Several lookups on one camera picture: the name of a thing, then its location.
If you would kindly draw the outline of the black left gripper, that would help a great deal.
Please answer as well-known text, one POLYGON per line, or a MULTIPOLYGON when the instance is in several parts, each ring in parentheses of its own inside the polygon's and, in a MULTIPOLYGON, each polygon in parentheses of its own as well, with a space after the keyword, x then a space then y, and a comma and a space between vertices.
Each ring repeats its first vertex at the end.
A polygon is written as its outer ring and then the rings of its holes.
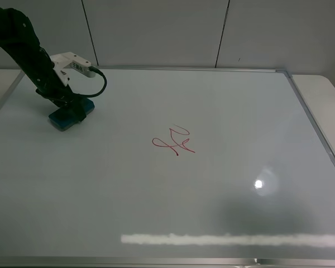
POLYGON ((64 86, 56 73, 35 73, 36 93, 48 99, 58 108, 70 103, 70 112, 77 122, 82 122, 86 117, 83 97, 74 97, 70 87, 64 86))

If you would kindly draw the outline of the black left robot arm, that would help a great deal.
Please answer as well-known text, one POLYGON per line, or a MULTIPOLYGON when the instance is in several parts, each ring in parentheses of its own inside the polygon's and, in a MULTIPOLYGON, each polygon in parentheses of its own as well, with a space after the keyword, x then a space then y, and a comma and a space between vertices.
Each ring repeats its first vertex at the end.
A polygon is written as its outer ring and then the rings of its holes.
POLYGON ((0 7, 0 48, 36 86, 36 93, 58 107, 69 107, 74 93, 65 86, 41 47, 30 19, 14 8, 0 7))

